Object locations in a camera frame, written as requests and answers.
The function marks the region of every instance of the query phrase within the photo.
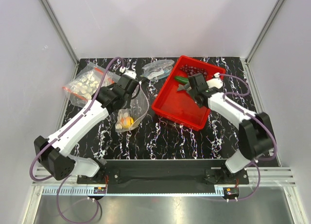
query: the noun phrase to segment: red tray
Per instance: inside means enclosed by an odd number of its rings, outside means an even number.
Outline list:
[[[210,109],[199,108],[185,91],[177,92],[178,82],[175,81],[174,76],[187,76],[180,70],[183,65],[205,69],[207,79],[211,79],[217,72],[225,73],[223,68],[183,55],[177,61],[151,108],[159,116],[198,131],[204,128]]]

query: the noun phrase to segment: green vegetable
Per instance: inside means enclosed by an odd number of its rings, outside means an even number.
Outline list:
[[[189,82],[187,77],[182,77],[182,76],[174,76],[175,81],[177,81],[180,84],[187,84]]]

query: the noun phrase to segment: bunch of grapes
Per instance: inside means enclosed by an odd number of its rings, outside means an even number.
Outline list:
[[[200,69],[200,68],[188,66],[188,65],[183,65],[180,69],[182,71],[184,71],[188,76],[192,76],[192,75],[195,75],[197,73],[201,73],[201,74],[203,74],[203,76],[205,78],[207,77],[207,72],[204,69]]]

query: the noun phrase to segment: bag of sliced mushrooms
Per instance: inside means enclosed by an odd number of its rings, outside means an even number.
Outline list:
[[[96,92],[104,69],[94,63],[89,63],[76,78],[63,87],[66,96],[74,106],[84,107],[92,95]],[[120,76],[108,72],[102,86],[108,86],[119,80]]]

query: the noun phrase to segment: white backdrop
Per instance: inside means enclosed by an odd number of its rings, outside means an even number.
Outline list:
[[[311,6],[286,0],[250,65],[283,166],[293,171],[311,221]]]
[[[0,0],[0,217],[19,224],[34,139],[55,131],[74,70],[39,0]]]
[[[80,58],[241,56],[276,0],[49,0]]]

